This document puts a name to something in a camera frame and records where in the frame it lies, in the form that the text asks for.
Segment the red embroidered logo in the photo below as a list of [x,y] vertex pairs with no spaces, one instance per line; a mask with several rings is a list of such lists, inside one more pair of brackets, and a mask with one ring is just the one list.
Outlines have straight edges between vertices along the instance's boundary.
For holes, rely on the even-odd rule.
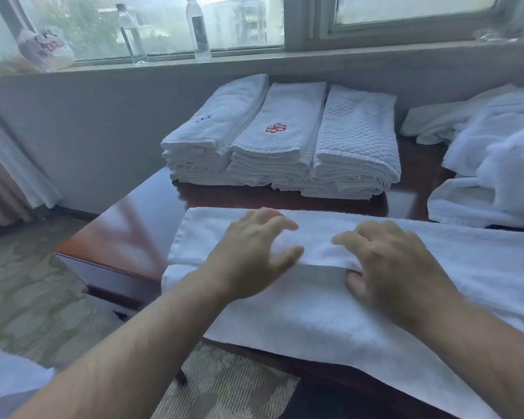
[[266,128],[266,132],[269,133],[276,133],[276,132],[282,132],[286,130],[287,125],[282,125],[281,123],[276,123],[275,125],[268,126]]

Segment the water bottle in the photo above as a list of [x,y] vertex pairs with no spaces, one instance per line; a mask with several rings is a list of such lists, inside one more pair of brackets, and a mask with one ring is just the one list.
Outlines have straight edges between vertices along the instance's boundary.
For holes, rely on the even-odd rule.
[[126,42],[126,48],[128,48],[130,57],[132,57],[132,62],[136,66],[147,66],[149,63],[138,31],[138,22],[128,13],[124,4],[117,4],[117,10],[118,25]]
[[208,43],[206,23],[204,22],[202,8],[196,0],[188,0],[187,20],[196,60],[209,60],[212,58],[212,53],[210,52],[210,44]]

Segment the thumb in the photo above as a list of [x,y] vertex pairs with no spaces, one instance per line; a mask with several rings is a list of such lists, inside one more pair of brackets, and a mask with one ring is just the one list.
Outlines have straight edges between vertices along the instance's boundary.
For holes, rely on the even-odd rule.
[[285,253],[280,254],[277,258],[270,261],[270,266],[274,269],[278,276],[283,275],[289,269],[295,266],[297,261],[305,252],[303,246],[297,245],[290,248]]
[[353,270],[346,271],[345,285],[360,302],[367,300],[367,287],[363,275]]

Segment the patterned carpet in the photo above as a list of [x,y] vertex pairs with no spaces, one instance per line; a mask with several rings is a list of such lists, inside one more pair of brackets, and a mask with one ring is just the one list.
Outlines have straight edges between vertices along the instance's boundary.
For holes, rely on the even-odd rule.
[[[62,370],[120,326],[83,298],[82,282],[53,254],[84,225],[57,217],[0,236],[1,349]],[[274,419],[298,382],[202,344],[183,370],[188,385],[171,384],[155,419]]]

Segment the bottle label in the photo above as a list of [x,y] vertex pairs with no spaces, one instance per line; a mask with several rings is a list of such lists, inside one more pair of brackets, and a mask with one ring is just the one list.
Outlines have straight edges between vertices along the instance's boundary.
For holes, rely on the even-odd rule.
[[202,16],[193,17],[192,26],[194,27],[194,35],[196,36],[196,44],[198,44],[198,51],[209,51],[210,46],[208,45],[208,35],[206,34],[204,18]]

